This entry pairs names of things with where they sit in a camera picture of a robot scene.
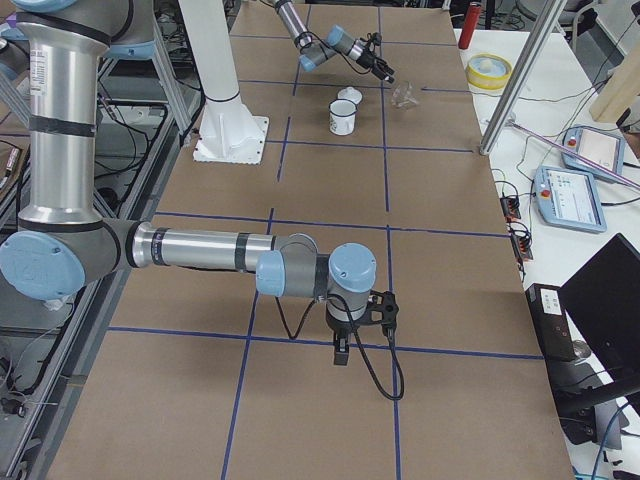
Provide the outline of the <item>red cylinder bottle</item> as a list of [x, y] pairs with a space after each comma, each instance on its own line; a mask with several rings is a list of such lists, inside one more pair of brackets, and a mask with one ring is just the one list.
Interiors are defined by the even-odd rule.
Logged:
[[466, 50], [469, 47], [481, 13], [482, 4], [480, 2], [473, 1], [469, 3], [458, 39], [458, 48], [460, 50]]

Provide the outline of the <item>black desktop box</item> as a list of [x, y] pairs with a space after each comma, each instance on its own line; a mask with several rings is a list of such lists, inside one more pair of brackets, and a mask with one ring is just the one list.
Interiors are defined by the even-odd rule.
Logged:
[[543, 357], [560, 362], [578, 361], [559, 288], [533, 283], [526, 290], [526, 298]]

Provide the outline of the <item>orange circuit board upper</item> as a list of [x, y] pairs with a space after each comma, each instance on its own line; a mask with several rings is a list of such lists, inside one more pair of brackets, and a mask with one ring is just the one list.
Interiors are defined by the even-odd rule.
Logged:
[[500, 205], [506, 221], [519, 220], [520, 199], [518, 195], [503, 195], [500, 197]]

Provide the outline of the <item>far blue teach pendant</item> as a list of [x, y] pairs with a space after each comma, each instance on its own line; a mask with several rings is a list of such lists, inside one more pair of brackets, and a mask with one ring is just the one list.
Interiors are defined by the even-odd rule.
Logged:
[[605, 174], [576, 157], [563, 153], [562, 160], [567, 168], [587, 171], [609, 182], [614, 181], [611, 172], [622, 174], [625, 141], [617, 135], [590, 126], [576, 125], [564, 134], [563, 145], [599, 164], [609, 173]]

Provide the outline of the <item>near blue teach pendant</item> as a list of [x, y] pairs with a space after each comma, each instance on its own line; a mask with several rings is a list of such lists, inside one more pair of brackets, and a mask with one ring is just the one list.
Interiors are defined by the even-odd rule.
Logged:
[[607, 230], [591, 173], [540, 166], [533, 183], [538, 210], [547, 224], [590, 233]]

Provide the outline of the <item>aluminium frame post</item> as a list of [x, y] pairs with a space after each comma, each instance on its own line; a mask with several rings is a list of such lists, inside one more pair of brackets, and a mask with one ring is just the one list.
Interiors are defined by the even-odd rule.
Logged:
[[496, 144], [501, 130], [506, 126], [508, 116], [515, 106], [524, 84], [565, 5], [565, 0], [548, 0], [545, 2], [482, 137], [479, 146], [481, 155], [489, 155]]

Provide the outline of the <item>white cup lid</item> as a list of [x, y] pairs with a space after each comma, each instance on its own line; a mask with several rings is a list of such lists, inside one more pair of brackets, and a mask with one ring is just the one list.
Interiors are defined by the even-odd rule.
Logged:
[[355, 105], [359, 105], [363, 99], [363, 94], [360, 90], [352, 86], [348, 86], [338, 92], [337, 99], [348, 100]]

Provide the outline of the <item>blue teach pendant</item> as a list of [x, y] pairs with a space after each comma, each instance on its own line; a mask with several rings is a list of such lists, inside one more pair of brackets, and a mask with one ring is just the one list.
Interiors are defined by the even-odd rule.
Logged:
[[605, 174], [576, 157], [563, 153], [562, 160], [567, 168], [587, 171], [609, 182], [614, 181], [611, 172], [622, 174], [625, 141], [617, 135], [590, 126], [576, 125], [564, 134], [563, 145], [599, 164], [609, 173]]
[[547, 224], [590, 233], [607, 230], [591, 173], [540, 166], [533, 183], [538, 210]]

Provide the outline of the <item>wooden beam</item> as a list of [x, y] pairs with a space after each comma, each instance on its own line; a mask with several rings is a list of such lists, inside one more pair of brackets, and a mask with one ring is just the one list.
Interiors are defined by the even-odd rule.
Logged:
[[599, 93], [589, 112], [594, 121], [615, 123], [639, 95], [640, 46], [626, 55]]

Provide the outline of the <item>orange circuit board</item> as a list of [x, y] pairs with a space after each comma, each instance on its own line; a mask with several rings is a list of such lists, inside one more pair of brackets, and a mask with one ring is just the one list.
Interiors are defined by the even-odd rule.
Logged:
[[510, 240], [517, 261], [526, 262], [533, 259], [531, 250], [532, 237], [530, 233], [516, 230], [510, 233]]
[[503, 195], [500, 197], [500, 205], [506, 221], [519, 220], [520, 199], [518, 195]]

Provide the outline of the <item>black computer monitor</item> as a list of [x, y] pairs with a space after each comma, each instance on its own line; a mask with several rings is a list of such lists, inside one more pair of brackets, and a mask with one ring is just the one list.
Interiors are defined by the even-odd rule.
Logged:
[[639, 371], [639, 251], [629, 240], [614, 235], [559, 296], [605, 368]]

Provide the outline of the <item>white enamel cup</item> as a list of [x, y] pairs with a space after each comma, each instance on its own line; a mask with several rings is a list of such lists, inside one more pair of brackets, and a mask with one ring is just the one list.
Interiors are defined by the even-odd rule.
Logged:
[[355, 129], [357, 105], [347, 99], [336, 99], [329, 105], [329, 130], [338, 136], [347, 136]]

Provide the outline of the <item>yellow tape roll with dish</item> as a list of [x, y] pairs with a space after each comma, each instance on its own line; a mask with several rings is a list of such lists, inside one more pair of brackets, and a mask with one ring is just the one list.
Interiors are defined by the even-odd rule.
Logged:
[[513, 67], [511, 63], [494, 54], [482, 53], [472, 56], [466, 66], [469, 84], [484, 90], [500, 90], [509, 81]]

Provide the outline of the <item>pink grabber stick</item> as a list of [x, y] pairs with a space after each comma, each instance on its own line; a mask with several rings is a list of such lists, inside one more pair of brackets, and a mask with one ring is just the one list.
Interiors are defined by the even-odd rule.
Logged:
[[506, 127], [511, 127], [514, 128], [516, 130], [519, 130], [521, 132], [524, 132], [526, 135], [528, 136], [533, 136], [535, 137], [537, 140], [540, 140], [541, 142], [549, 145], [551, 148], [555, 148], [559, 151], [561, 151], [562, 153], [574, 157], [582, 166], [589, 166], [590, 168], [597, 170], [601, 173], [604, 173], [605, 175], [608, 175], [609, 177], [613, 178], [617, 183], [620, 183], [622, 185], [625, 185], [635, 191], [639, 191], [640, 190], [640, 185], [637, 182], [634, 182], [620, 174], [617, 174], [615, 172], [612, 171], [608, 171], [606, 168], [604, 168], [603, 166], [601, 166], [598, 163], [593, 162], [592, 160], [588, 159], [587, 157], [584, 157], [582, 155], [580, 155], [579, 153], [577, 153], [575, 150], [572, 150], [570, 148], [565, 147], [564, 145], [555, 143], [549, 139], [547, 139], [546, 137], [526, 128], [523, 127], [517, 123], [515, 123], [512, 120], [508, 120], [505, 124]]

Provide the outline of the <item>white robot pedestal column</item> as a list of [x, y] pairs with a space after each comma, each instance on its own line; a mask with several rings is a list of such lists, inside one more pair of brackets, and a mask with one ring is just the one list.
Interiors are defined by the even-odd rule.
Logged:
[[194, 159], [255, 165], [261, 162], [269, 119], [243, 103], [221, 1], [179, 3], [206, 98]]

